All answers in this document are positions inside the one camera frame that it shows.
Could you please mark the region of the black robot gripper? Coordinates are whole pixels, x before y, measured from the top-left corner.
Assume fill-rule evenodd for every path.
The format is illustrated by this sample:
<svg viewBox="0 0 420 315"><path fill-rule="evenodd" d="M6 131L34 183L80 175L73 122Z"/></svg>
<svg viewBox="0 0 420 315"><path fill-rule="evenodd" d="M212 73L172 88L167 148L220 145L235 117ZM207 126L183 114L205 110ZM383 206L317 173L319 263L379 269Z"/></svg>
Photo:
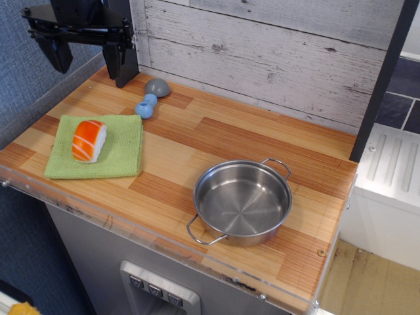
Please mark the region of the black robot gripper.
<svg viewBox="0 0 420 315"><path fill-rule="evenodd" d="M126 49L133 48L131 21L103 1L49 1L20 11L31 36L53 68L66 74L73 61L68 43L103 46L110 79L117 79Z"/></svg>

